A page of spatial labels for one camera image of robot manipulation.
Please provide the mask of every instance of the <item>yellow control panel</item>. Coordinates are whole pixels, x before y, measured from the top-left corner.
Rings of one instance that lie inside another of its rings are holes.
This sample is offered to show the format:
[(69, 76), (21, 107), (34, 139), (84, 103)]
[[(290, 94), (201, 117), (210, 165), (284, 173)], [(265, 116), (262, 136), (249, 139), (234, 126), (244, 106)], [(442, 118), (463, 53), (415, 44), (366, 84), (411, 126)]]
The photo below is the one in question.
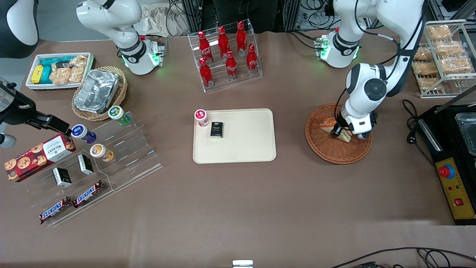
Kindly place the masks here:
[(435, 164), (454, 219), (476, 218), (453, 158)]

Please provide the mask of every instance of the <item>beige tray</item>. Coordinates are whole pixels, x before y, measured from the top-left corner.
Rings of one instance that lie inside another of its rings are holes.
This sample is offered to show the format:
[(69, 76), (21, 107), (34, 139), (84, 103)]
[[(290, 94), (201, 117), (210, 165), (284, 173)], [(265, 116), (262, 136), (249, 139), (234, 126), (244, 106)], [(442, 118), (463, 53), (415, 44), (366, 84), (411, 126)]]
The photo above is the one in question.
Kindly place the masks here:
[[(268, 162), (276, 158), (273, 112), (269, 109), (207, 111), (210, 123), (195, 122), (197, 164)], [(223, 138), (210, 138), (212, 122), (223, 122)]]

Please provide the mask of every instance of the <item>yellow package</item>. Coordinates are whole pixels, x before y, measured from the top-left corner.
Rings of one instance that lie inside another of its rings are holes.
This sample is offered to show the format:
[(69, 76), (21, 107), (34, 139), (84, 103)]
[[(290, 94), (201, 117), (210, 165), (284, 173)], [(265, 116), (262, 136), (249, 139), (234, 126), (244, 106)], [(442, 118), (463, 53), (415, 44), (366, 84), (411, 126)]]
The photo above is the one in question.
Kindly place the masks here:
[(31, 82), (33, 84), (38, 84), (41, 80), (41, 74), (43, 73), (43, 65), (38, 65), (33, 70), (33, 74), (31, 75)]

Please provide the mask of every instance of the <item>foil container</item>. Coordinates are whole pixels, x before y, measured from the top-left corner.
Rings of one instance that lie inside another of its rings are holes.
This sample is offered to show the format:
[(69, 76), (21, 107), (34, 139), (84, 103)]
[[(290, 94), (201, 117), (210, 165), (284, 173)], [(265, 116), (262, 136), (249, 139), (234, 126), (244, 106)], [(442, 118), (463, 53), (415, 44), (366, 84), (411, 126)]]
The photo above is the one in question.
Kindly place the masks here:
[(105, 113), (119, 87), (120, 77), (113, 72), (91, 70), (83, 87), (74, 98), (74, 106), (81, 111)]

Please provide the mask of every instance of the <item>biscuit box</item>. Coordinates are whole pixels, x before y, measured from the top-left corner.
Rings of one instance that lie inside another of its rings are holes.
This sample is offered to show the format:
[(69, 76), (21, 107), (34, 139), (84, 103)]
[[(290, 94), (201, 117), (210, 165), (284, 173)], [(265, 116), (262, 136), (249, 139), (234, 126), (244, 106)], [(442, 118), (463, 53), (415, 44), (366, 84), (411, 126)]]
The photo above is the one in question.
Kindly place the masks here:
[(20, 182), (76, 150), (73, 141), (58, 134), (5, 163), (10, 181)]

